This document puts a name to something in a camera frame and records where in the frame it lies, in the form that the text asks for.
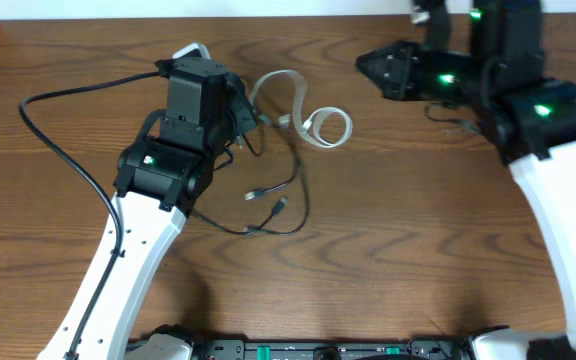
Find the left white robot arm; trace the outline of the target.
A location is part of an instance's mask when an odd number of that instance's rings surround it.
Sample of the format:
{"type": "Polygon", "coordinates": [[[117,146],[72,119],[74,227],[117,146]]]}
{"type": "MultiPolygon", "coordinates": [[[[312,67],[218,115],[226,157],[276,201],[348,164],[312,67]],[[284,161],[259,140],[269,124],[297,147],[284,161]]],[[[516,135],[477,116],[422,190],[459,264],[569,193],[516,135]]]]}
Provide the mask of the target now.
{"type": "Polygon", "coordinates": [[[42,359],[120,359],[154,274],[228,143],[256,126],[239,77],[209,58],[157,62],[167,106],[120,155],[99,247],[42,359]]]}

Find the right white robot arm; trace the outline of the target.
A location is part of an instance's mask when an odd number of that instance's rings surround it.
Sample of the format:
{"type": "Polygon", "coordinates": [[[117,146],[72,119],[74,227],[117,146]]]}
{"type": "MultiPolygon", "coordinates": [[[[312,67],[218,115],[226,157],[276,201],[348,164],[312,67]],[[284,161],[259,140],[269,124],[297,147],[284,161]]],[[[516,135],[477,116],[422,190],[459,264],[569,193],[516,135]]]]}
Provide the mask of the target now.
{"type": "Polygon", "coordinates": [[[361,55],[360,73],[390,100],[465,106],[498,151],[537,220],[559,285],[563,334],[508,327],[467,336],[457,359],[576,359],[576,85],[545,73],[538,0],[477,1],[470,50],[448,48],[441,1],[421,1],[423,42],[398,41],[361,55]]]}

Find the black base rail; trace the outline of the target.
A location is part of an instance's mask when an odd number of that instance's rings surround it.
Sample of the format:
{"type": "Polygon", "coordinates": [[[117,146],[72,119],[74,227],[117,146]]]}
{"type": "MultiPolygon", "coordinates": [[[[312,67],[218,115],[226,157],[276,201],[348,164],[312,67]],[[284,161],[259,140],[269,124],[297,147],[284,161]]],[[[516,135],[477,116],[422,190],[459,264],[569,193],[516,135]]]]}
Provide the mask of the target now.
{"type": "Polygon", "coordinates": [[[390,343],[271,342],[244,340],[182,340],[191,359],[316,360],[316,359],[429,359],[470,360],[461,340],[413,338],[390,343]]]}

